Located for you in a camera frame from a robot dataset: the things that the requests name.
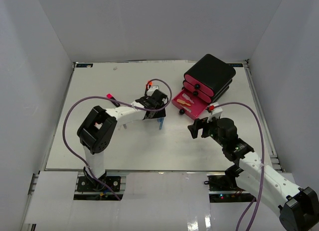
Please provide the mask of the orange translucent correction pen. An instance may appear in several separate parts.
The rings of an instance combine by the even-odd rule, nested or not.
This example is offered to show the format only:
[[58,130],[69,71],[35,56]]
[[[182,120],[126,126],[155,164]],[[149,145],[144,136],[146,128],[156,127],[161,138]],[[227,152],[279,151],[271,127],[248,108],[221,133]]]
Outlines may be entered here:
[[180,104],[180,105],[184,105],[184,106],[188,106],[188,107],[191,106],[190,103],[188,103],[188,102],[186,102],[186,101],[184,101],[184,100],[177,99],[176,101],[177,101],[177,103]]

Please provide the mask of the pink translucent correction pen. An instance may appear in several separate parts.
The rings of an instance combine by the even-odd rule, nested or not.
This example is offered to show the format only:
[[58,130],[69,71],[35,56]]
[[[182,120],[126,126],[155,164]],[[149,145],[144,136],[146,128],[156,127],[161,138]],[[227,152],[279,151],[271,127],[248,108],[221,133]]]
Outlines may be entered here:
[[187,94],[183,93],[181,96],[187,103],[194,104],[194,101]]

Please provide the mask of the black pink drawer organizer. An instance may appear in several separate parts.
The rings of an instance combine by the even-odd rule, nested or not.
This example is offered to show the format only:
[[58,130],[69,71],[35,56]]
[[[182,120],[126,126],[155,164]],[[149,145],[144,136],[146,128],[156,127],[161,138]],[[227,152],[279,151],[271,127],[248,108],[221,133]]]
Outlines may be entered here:
[[[211,54],[206,54],[184,73],[182,89],[171,102],[178,108],[180,115],[197,119],[229,89],[235,75],[233,67]],[[177,103],[177,99],[184,100],[181,96],[183,93],[194,101],[190,107]],[[189,108],[191,112],[184,111],[182,107]]]

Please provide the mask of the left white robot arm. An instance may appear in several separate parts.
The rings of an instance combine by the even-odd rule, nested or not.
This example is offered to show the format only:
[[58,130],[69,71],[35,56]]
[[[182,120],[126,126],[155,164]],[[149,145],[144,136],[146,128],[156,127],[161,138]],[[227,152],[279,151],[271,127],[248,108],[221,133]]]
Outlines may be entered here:
[[159,89],[151,95],[136,99],[128,106],[103,109],[95,106],[77,130],[77,136],[85,151],[87,165],[84,168],[88,185],[95,191],[105,186],[104,150],[110,144],[115,129],[137,120],[157,119],[166,116],[164,106],[167,95]]

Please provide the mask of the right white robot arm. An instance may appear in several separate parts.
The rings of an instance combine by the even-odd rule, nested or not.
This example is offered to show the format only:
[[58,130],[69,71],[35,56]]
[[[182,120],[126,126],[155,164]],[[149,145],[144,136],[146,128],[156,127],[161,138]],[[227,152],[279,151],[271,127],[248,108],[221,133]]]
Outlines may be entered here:
[[229,118],[196,119],[189,125],[192,138],[210,137],[222,147],[225,157],[233,162],[226,170],[225,184],[232,191],[239,188],[255,196],[280,220],[287,231],[308,231],[319,222],[319,200],[310,187],[301,188],[269,165],[237,134]]

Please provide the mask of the blue slim highlighter pen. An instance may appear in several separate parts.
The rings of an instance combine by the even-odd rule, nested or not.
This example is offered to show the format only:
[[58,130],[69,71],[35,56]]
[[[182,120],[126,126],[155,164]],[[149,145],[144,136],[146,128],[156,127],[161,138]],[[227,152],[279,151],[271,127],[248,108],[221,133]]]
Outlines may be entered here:
[[164,117],[161,117],[161,118],[159,119],[159,130],[162,130],[163,122],[164,122]]

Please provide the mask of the pink cap black highlighter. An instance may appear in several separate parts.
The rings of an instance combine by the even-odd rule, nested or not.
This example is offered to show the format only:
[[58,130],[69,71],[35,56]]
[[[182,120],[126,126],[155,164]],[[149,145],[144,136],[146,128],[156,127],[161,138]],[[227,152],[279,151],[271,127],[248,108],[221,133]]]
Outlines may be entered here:
[[118,107],[121,106],[121,105],[117,102],[117,100],[116,100],[111,94],[107,94],[106,97],[111,100],[111,103],[112,103],[115,107],[118,108]]

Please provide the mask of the dark blue table label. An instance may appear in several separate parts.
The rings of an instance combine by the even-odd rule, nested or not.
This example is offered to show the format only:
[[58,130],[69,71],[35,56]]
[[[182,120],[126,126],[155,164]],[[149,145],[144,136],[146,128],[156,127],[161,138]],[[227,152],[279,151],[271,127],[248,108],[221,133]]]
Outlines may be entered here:
[[76,68],[92,68],[93,63],[77,63]]

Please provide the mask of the right dark table label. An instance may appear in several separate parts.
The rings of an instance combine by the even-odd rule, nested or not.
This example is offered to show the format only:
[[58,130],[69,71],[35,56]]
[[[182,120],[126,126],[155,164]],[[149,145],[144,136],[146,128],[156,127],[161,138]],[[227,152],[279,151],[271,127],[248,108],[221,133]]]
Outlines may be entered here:
[[243,64],[242,63],[228,63],[229,66],[231,67],[243,67]]

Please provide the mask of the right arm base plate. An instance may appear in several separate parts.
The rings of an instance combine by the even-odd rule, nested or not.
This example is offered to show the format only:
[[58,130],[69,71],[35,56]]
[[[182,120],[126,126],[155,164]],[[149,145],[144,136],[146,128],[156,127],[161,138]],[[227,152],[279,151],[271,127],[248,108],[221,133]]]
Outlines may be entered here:
[[244,187],[243,183],[238,187],[239,183],[235,178],[224,173],[207,174],[203,183],[208,186],[209,191],[236,191]]

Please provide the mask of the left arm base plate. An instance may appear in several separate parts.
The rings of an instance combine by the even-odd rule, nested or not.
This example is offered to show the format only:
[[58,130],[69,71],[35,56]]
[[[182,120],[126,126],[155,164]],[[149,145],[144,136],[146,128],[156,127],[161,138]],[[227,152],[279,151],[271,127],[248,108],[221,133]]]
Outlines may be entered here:
[[[120,176],[106,176],[103,179],[103,183],[107,184],[114,192],[119,192],[121,189],[121,177]],[[106,191],[107,188],[97,182],[96,180],[90,180],[85,176],[78,177],[77,192],[101,192]]]

